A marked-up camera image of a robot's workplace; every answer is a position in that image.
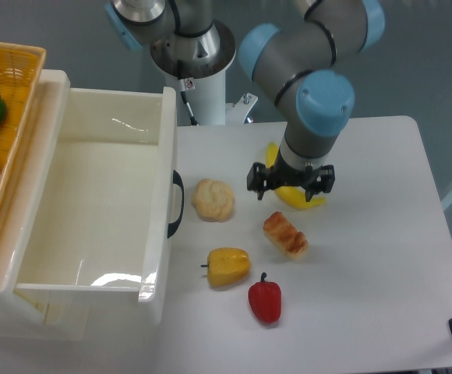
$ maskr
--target bin handle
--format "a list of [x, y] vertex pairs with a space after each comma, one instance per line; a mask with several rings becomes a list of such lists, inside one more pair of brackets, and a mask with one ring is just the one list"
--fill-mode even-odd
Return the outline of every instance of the bin handle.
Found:
[[185, 186], [182, 184], [182, 178], [179, 173], [174, 170], [172, 172], [172, 184], [177, 185], [181, 189], [181, 211], [179, 213], [179, 217], [176, 221], [169, 224], [167, 229], [167, 237], [170, 238], [172, 235], [176, 233], [179, 228], [179, 225], [182, 221], [182, 214], [185, 210]]

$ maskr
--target wicker basket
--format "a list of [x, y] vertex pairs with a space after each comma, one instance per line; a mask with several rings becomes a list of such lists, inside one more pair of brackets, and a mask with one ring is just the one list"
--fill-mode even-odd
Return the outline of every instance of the wicker basket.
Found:
[[0, 94], [8, 107], [0, 125], [0, 204], [45, 59], [43, 48], [0, 43]]

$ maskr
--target plastic banana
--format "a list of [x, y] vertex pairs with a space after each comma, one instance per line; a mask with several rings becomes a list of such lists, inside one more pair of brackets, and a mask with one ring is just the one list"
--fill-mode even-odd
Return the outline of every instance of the plastic banana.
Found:
[[[271, 142], [266, 148], [266, 166], [271, 167], [276, 160], [278, 146]], [[308, 209], [313, 206], [323, 205], [327, 200], [324, 197], [313, 197], [311, 201], [305, 201], [305, 193], [297, 187], [280, 187], [274, 190], [278, 197], [288, 205], [297, 209]]]

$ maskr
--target white table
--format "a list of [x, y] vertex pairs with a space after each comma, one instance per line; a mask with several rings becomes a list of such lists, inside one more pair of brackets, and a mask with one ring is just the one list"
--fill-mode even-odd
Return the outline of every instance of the white table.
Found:
[[[48, 84], [40, 81], [41, 89]], [[352, 120], [328, 160], [336, 167], [327, 205], [288, 209], [246, 191], [282, 124], [181, 128], [178, 170], [185, 216], [174, 237], [160, 329], [138, 309], [92, 309], [80, 342], [0, 338], [0, 374], [235, 372], [343, 373], [452, 366], [452, 243], [422, 141], [408, 118]], [[235, 189], [234, 217], [200, 221], [190, 205], [202, 177]], [[281, 256], [262, 223], [283, 210], [309, 237], [300, 263]], [[223, 291], [203, 277], [207, 253], [240, 246], [250, 276]], [[246, 292], [260, 273], [283, 291], [273, 328], [258, 324]]]

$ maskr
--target yellow bell pepper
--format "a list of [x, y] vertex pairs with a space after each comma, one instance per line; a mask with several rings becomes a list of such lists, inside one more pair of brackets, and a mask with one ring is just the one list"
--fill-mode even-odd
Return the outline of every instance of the yellow bell pepper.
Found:
[[250, 270], [249, 254], [240, 248], [217, 248], [209, 252], [207, 280], [211, 287], [224, 286], [245, 277]]
[[[276, 156], [278, 154], [278, 146], [271, 142], [266, 148], [266, 166], [274, 165]], [[305, 201], [305, 193], [297, 187], [279, 187], [274, 190], [277, 196], [285, 201], [288, 205], [297, 209], [308, 209], [312, 206], [323, 205], [327, 200], [324, 197], [313, 197], [311, 201]]]

